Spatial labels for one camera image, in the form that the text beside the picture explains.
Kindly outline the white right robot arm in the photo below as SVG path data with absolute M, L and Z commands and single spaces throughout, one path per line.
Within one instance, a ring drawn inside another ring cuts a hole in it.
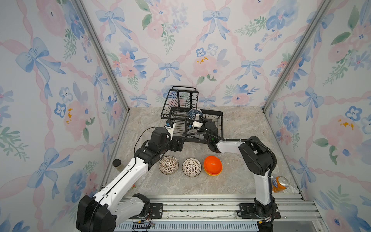
M 213 121 L 204 121 L 199 132 L 209 149 L 215 153 L 234 153 L 242 156 L 248 170 L 254 174 L 256 197 L 255 211 L 259 218 L 274 220 L 275 205 L 271 174 L 277 165 L 275 154 L 256 136 L 248 139 L 225 139 L 218 135 Z

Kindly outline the blue triangle pattern bowl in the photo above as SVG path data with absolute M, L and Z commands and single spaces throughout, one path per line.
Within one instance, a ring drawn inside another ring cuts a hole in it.
M 187 112 L 186 115 L 189 120 L 197 121 L 203 116 L 203 113 L 200 109 L 192 108 Z

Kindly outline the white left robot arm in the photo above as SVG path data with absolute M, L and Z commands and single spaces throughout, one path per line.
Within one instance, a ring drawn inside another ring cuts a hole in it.
M 169 128 L 156 127 L 151 138 L 135 151 L 129 164 L 113 181 L 94 196 L 86 195 L 80 200 L 76 229 L 80 232 L 112 232 L 131 217 L 148 216 L 150 199 L 146 196 L 137 193 L 124 203 L 121 199 L 167 151 L 182 151 L 183 145 L 183 138 L 173 137 Z

